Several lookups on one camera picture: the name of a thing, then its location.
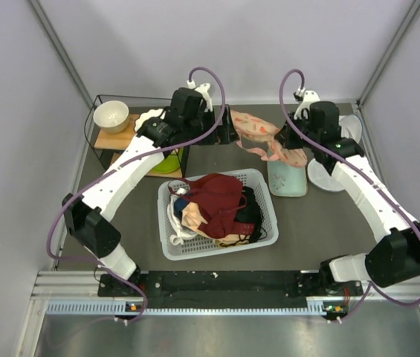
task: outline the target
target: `white plastic basket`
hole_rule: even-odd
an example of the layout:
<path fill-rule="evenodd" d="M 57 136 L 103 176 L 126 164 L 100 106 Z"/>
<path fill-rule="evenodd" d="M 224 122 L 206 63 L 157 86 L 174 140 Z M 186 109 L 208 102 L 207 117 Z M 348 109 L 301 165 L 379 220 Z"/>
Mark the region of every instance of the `white plastic basket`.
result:
<path fill-rule="evenodd" d="M 266 230 L 267 237 L 255 243 L 236 245 L 229 248 L 218 248 L 212 239 L 202 236 L 197 236 L 192 240 L 187 240 L 183 245 L 173 245 L 169 241 L 170 235 L 174 234 L 174 231 L 167 216 L 167 206 L 170 201 L 170 192 L 168 187 L 170 186 L 175 191 L 180 187 L 184 187 L 189 190 L 190 187 L 182 181 L 167 181 L 158 189 L 158 226 L 160 230 L 160 241 L 162 243 L 162 249 L 164 250 L 165 257 L 170 260 L 208 257 L 210 255 L 226 254 L 233 251 L 244 251 L 246 249 L 264 247 L 266 245 L 274 244 L 277 241 L 279 231 L 277 229 L 276 214 L 274 212 L 268 186 L 265 183 L 262 174 L 255 169 L 229 171 L 223 174 L 237 177 L 244 186 L 248 186 L 254 190 L 257 203 L 262 210 L 262 227 Z M 195 181 L 201 177 L 203 176 L 195 176 L 187 179 Z"/>

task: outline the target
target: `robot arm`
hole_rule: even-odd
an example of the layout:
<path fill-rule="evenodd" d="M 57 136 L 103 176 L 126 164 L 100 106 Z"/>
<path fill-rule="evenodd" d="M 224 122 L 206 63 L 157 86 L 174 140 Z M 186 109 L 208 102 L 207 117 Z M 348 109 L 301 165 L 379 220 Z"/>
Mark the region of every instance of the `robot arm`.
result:
<path fill-rule="evenodd" d="M 347 164 L 308 145 L 287 123 L 276 139 L 287 149 L 310 147 L 315 159 L 346 189 L 371 227 L 377 245 L 368 254 L 336 257 L 320 265 L 326 285 L 350 280 L 371 280 L 380 287 L 391 286 L 420 275 L 420 242 L 408 222 L 381 197 L 381 191 L 420 230 L 415 217 L 398 205 L 374 174 L 362 148 L 341 137 L 339 111 L 332 102 L 320 101 L 317 93 L 299 89 L 294 96 L 301 103 L 290 117 L 307 137 L 345 158 L 369 176 L 369 183 Z"/>
<path fill-rule="evenodd" d="M 70 235 L 90 251 L 106 268 L 128 280 L 138 267 L 120 244 L 120 233 L 110 223 L 122 201 L 137 183 L 168 153 L 153 153 L 126 164 L 129 159 L 157 148 L 171 147 L 198 138 L 215 124 L 210 84 L 199 87 L 193 81 L 189 88 L 174 92 L 169 107 L 142 114 L 135 124 L 136 136 L 124 153 L 106 171 L 111 176 L 85 191 L 65 211 Z M 222 124 L 198 145 L 229 144 L 239 139 L 230 118 L 229 107 L 223 108 Z M 73 195 L 68 194 L 63 204 Z"/>

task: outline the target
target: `white fabric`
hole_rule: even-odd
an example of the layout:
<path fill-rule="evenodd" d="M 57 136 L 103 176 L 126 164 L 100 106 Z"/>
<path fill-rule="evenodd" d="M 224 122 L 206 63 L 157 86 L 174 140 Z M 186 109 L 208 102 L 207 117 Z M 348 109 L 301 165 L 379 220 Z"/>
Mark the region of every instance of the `white fabric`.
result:
<path fill-rule="evenodd" d="M 179 195 L 184 195 L 185 193 L 187 193 L 187 190 L 185 190 L 184 188 L 179 188 L 176 193 Z M 173 205 L 175 204 L 175 201 L 178 198 L 179 197 L 177 195 L 170 195 L 170 203 L 167 206 L 168 220 L 173 230 L 175 231 L 175 234 L 172 234 L 170 236 L 170 242 L 173 245 L 183 244 L 185 240 L 193 239 L 198 235 L 196 232 L 192 231 L 191 229 L 181 225 L 181 221 L 177 217 L 175 217 L 175 214 L 174 214 L 175 209 Z"/>

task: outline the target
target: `pink bra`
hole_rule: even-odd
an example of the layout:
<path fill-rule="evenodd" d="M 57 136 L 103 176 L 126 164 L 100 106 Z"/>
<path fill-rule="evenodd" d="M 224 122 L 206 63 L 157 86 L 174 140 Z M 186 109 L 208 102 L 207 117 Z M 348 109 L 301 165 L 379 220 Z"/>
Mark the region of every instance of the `pink bra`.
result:
<path fill-rule="evenodd" d="M 281 160 L 283 163 L 293 167 L 304 167 L 307 165 L 307 156 L 302 149 L 287 150 L 274 139 L 274 136 L 279 132 L 279 129 L 263 119 L 259 119 L 251 114 L 240 113 L 234 110 L 231 111 L 233 125 L 240 138 L 247 138 L 256 143 L 267 143 L 270 151 L 273 152 L 271 156 L 263 149 L 254 147 L 252 149 L 245 149 L 242 146 L 241 140 L 237 142 L 238 146 L 247 152 L 261 156 L 264 161 Z"/>

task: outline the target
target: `dark red fabric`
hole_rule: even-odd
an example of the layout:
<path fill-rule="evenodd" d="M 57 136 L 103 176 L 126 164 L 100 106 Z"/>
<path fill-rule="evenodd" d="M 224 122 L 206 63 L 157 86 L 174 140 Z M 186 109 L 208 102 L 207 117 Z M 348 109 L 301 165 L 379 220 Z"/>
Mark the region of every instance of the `dark red fabric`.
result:
<path fill-rule="evenodd" d="M 224 238 L 228 234 L 253 233 L 254 225 L 234 222 L 237 210 L 245 206 L 239 205 L 242 182 L 236 177 L 212 173 L 197 181 L 184 178 L 182 181 L 190 185 L 190 190 L 182 197 L 195 202 L 208 222 L 198 227 L 200 231 L 215 239 Z"/>

